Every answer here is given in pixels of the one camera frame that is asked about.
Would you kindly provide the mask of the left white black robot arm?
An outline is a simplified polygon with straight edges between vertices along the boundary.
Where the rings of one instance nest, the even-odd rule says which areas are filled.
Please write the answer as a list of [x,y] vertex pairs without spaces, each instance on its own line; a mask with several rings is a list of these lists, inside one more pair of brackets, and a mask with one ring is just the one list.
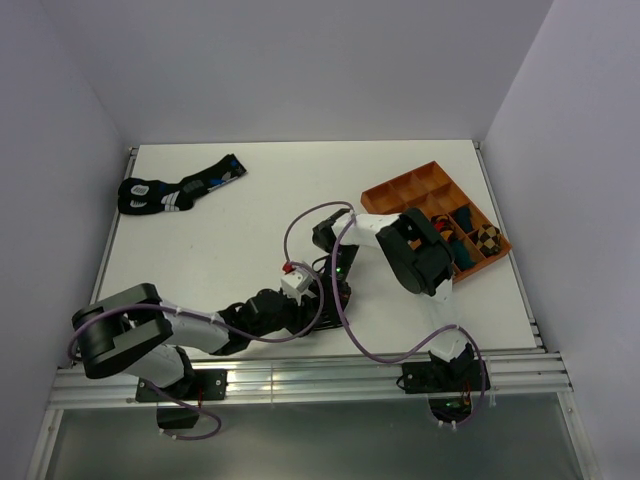
[[303,337],[324,320],[325,296],[317,289],[294,299],[263,289],[245,302],[206,314],[163,300],[155,285],[142,283],[78,310],[68,354],[90,379],[120,373],[139,378],[172,399],[193,391],[197,375],[187,351],[231,356],[251,342],[273,343],[275,333]]

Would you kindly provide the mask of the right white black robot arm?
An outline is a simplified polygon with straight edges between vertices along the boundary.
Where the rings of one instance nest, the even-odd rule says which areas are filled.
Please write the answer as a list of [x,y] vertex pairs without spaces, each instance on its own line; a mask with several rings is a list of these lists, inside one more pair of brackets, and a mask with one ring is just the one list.
[[[334,309],[359,353],[379,364],[398,364],[427,349],[428,386],[441,391],[464,387],[474,375],[478,390],[489,387],[486,363],[477,342],[459,324],[452,301],[454,253],[449,244],[416,208],[399,214],[356,214],[343,208],[312,230],[313,244],[329,254],[330,291]],[[368,351],[346,318],[339,284],[348,275],[361,247],[382,252],[395,279],[420,299],[428,311],[431,331],[408,352],[386,358]]]

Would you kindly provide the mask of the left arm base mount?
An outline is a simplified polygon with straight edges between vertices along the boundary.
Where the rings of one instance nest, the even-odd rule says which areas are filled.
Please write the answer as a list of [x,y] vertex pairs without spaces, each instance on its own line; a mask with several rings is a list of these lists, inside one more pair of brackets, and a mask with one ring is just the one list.
[[181,401],[220,401],[226,396],[226,369],[198,369],[166,388],[155,390],[148,381],[140,380],[135,400],[138,403],[166,401],[165,396]]

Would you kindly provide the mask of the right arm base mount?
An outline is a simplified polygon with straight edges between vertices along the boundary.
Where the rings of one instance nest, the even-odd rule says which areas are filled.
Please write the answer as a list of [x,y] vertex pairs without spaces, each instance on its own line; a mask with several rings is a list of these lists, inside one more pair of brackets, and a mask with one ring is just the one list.
[[480,392],[491,387],[486,367],[478,361],[456,372],[448,364],[436,362],[406,362],[396,385],[407,394]]

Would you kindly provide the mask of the black white striped sock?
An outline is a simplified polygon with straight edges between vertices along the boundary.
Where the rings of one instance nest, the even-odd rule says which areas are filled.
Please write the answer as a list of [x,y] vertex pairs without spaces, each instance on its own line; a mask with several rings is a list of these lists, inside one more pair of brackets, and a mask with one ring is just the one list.
[[314,324],[312,330],[325,331],[339,329],[343,327],[340,315],[335,308],[324,308],[320,314],[319,319]]

